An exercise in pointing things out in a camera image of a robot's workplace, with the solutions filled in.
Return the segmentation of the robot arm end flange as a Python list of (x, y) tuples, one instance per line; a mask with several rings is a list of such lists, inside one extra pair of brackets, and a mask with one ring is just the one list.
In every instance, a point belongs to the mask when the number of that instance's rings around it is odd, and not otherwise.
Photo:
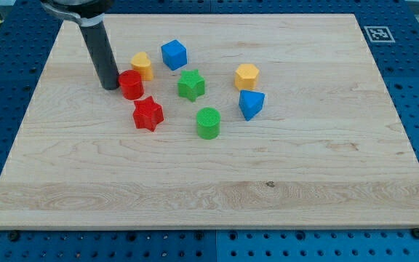
[(114, 0), (41, 0), (40, 3), (53, 17), (90, 27), (103, 21)]

